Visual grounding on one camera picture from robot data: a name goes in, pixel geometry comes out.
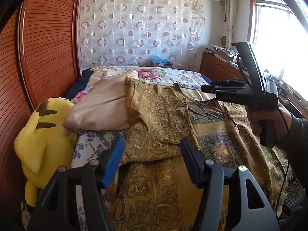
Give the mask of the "person's right hand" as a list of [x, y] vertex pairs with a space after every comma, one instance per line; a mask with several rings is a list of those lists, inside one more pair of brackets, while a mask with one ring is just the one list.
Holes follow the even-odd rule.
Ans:
[[259, 125], [260, 120], [274, 122], [276, 143], [281, 143], [285, 136], [288, 135], [292, 125], [292, 115], [281, 103], [279, 103], [279, 107], [276, 110], [257, 110], [252, 112], [248, 106], [245, 109], [252, 133], [255, 136], [259, 137], [262, 132], [262, 127]]

